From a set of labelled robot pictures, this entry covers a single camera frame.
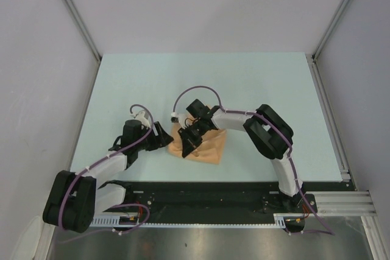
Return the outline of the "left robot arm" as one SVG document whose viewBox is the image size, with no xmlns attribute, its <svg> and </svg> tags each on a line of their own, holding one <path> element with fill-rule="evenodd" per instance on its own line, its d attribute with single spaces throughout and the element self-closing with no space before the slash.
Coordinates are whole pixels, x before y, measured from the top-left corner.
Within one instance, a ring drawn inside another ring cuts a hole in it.
<svg viewBox="0 0 390 260">
<path fill-rule="evenodd" d="M 135 203 L 134 195 L 123 187 L 111 186 L 108 181 L 127 170 L 140 151 L 161 149 L 173 140 L 159 122 L 147 127 L 136 119 L 126 121 L 122 135 L 114 140 L 105 157 L 78 173 L 62 170 L 56 175 L 43 210 L 43 222 L 83 233 L 97 213 L 112 206 L 130 210 Z"/>
</svg>

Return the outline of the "peach satin napkin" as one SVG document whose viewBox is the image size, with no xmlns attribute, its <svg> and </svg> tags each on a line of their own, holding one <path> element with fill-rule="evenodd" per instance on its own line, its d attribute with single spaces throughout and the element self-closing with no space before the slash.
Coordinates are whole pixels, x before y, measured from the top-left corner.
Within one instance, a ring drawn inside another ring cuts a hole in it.
<svg viewBox="0 0 390 260">
<path fill-rule="evenodd" d="M 198 120 L 190 113 L 179 114 L 173 112 L 171 114 L 171 136 L 174 140 L 168 145 L 168 153 L 170 155 L 182 158 L 183 146 L 179 129 L 186 129 Z M 226 129 L 208 130 L 202 135 L 202 144 L 186 156 L 185 159 L 201 163 L 219 164 L 224 153 L 226 139 Z"/>
</svg>

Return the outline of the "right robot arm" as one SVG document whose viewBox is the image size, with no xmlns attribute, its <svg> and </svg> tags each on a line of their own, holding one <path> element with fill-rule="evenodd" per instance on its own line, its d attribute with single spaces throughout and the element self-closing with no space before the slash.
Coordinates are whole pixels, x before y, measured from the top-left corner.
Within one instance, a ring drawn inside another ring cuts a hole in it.
<svg viewBox="0 0 390 260">
<path fill-rule="evenodd" d="M 182 156 L 185 158 L 203 143 L 203 136 L 212 130 L 237 130 L 247 133 L 255 148 L 270 159 L 278 178 L 282 207 L 295 212 L 303 205 L 302 185 L 292 158 L 292 128 L 269 106 L 255 111 L 228 110 L 221 105 L 212 108 L 196 99 L 187 108 L 194 122 L 187 125 L 185 118 L 172 116 L 181 127 Z"/>
</svg>

